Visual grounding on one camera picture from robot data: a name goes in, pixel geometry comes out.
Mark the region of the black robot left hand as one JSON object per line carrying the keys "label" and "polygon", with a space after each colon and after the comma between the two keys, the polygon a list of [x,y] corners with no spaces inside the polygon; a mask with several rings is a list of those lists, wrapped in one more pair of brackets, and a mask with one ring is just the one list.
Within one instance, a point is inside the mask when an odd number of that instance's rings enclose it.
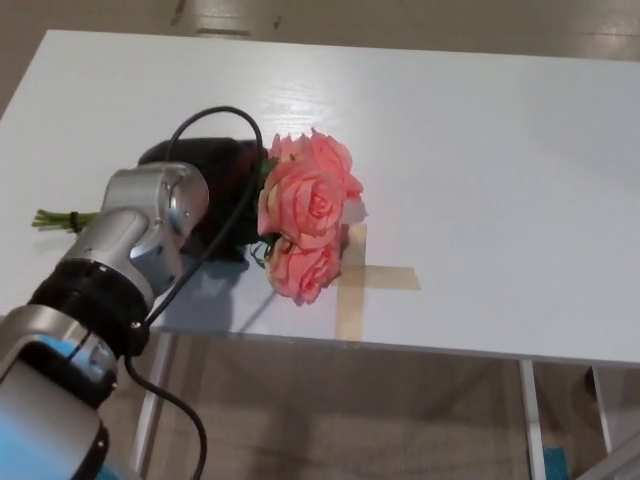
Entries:
{"label": "black robot left hand", "polygon": [[[257,162],[257,147],[253,140],[192,138],[179,140],[167,155],[168,145],[168,141],[163,141],[153,146],[138,163],[145,165],[169,159],[193,165],[203,175],[209,189],[209,209],[181,249],[182,254],[197,259],[205,253],[244,195],[253,164]],[[241,264],[245,261],[246,247],[259,239],[257,196],[258,191],[254,190],[231,230],[208,255],[209,262]]]}

